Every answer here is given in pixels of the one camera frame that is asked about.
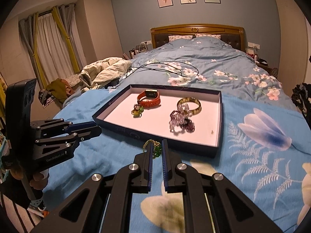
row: yellow curtain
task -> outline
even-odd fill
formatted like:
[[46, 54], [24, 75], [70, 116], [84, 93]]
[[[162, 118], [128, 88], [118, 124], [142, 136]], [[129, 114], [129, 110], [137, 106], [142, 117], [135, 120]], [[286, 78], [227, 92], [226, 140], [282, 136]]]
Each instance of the yellow curtain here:
[[68, 34], [66, 32], [65, 26], [63, 25], [63, 22], [61, 21], [60, 16], [59, 16], [55, 6], [52, 8], [52, 16], [53, 16], [54, 21], [56, 22], [57, 26], [59, 27], [62, 35], [65, 37], [66, 44], [68, 47], [70, 62], [71, 62], [71, 65], [73, 67], [73, 71], [75, 73], [79, 73], [80, 68], [78, 66], [77, 58], [76, 58], [75, 52], [73, 50], [73, 45], [71, 44], [71, 41], [70, 41], [70, 36], [68, 36]]
[[7, 83], [0, 74], [0, 117], [5, 120], [5, 94], [7, 91]]
[[33, 56], [35, 57], [36, 65], [37, 65], [37, 68], [38, 68], [39, 76], [40, 76], [40, 79], [42, 81], [43, 87], [46, 88], [46, 86], [48, 84], [46, 82], [45, 75], [44, 75], [44, 72], [43, 72], [43, 69], [42, 69], [42, 66], [41, 66], [41, 63], [40, 63], [40, 59], [39, 59], [39, 56], [38, 56], [38, 52], [37, 52], [38, 17], [39, 17], [39, 13], [37, 12], [35, 14], [35, 36], [34, 36], [34, 54], [33, 54]]

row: tray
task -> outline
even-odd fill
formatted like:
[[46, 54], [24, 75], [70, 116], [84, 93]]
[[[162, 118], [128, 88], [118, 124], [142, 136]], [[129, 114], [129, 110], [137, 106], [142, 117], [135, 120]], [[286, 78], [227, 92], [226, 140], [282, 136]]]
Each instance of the tray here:
[[[137, 96], [145, 89], [158, 90], [161, 105], [144, 109], [140, 118], [131, 114]], [[176, 110], [178, 100], [184, 97], [197, 98], [202, 111], [190, 119], [195, 124], [195, 131], [188, 133], [181, 128], [170, 132], [170, 113]], [[195, 103], [188, 103], [195, 109]], [[186, 87], [129, 85], [102, 106], [94, 115], [94, 121], [102, 128], [124, 134], [129, 137], [147, 141], [154, 139], [168, 141], [171, 149], [196, 155], [215, 157], [221, 147], [223, 133], [223, 106], [221, 92], [208, 89]]]

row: silver bolt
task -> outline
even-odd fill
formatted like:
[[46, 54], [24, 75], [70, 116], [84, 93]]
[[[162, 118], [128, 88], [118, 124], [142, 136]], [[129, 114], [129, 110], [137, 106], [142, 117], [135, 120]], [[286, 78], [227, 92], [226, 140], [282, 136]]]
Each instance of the silver bolt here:
[[224, 176], [221, 173], [215, 173], [214, 179], [215, 180], [223, 180]]
[[92, 180], [93, 181], [99, 181], [101, 179], [101, 175], [99, 173], [93, 174], [92, 175]]
[[185, 170], [185, 169], [187, 168], [187, 165], [184, 164], [184, 163], [180, 163], [180, 164], [177, 165], [177, 168], [178, 168], [179, 170]]
[[131, 171], [135, 171], [135, 170], [138, 169], [138, 165], [137, 165], [137, 164], [130, 164], [130, 165], [128, 166], [128, 168], [129, 168]]

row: blue floral duvet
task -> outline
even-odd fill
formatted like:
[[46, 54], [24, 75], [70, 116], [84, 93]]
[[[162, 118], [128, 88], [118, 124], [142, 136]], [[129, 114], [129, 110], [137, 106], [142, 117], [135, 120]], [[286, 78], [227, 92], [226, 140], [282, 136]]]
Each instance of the blue floral duvet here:
[[[295, 230], [311, 206], [311, 131], [281, 83], [218, 39], [181, 39], [140, 54], [116, 89], [90, 90], [56, 118], [90, 121], [128, 84], [221, 90], [222, 148], [214, 159], [181, 153], [182, 161], [207, 175], [223, 173], [284, 232]], [[107, 130], [81, 143], [73, 159], [50, 169], [46, 205], [55, 208], [94, 173], [110, 175], [132, 163], [143, 144]], [[161, 157], [153, 162], [151, 192], [133, 195], [130, 232], [185, 232], [182, 195], [165, 192]]]

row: smartwatch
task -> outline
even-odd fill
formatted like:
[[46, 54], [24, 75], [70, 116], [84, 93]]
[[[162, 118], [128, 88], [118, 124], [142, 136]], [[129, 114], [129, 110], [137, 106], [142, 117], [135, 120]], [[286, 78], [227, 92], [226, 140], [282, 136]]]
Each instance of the smartwatch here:
[[161, 103], [160, 94], [155, 89], [146, 89], [138, 95], [137, 103], [144, 108], [158, 106]]

